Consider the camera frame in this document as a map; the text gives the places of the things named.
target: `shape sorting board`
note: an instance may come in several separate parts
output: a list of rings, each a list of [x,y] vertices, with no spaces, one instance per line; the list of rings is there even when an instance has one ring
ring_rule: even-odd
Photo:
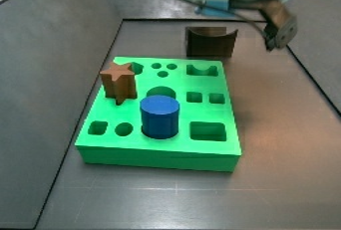
[[[138,98],[117,106],[101,87],[76,140],[87,163],[233,171],[241,147],[220,61],[115,57],[134,63]],[[142,133],[141,100],[165,95],[179,102],[178,134]]]

